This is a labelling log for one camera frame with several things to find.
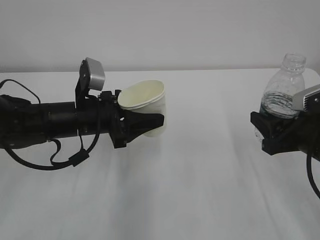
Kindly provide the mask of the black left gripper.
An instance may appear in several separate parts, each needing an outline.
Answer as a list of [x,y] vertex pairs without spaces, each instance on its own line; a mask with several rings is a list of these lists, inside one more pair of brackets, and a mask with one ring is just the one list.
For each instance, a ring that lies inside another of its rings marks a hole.
[[97,97],[100,134],[109,134],[115,149],[125,148],[137,137],[164,125],[165,116],[160,113],[123,111],[118,103],[120,89],[102,91]]

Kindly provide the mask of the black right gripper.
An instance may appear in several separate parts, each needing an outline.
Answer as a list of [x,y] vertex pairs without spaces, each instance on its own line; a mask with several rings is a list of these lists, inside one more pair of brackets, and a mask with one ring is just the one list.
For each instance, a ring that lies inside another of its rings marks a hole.
[[252,111],[250,122],[261,143],[261,149],[273,156],[280,153],[311,151],[312,156],[320,154],[320,118],[298,117],[292,121],[281,121],[271,114]]

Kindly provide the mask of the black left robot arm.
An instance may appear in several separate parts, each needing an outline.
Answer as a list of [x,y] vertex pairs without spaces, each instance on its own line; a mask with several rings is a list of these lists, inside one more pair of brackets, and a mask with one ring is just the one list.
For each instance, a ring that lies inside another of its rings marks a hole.
[[0,97],[0,142],[23,149],[62,139],[109,134],[114,148],[124,148],[137,137],[164,125],[162,113],[138,113],[122,109],[111,91],[99,100],[34,103],[6,94]]

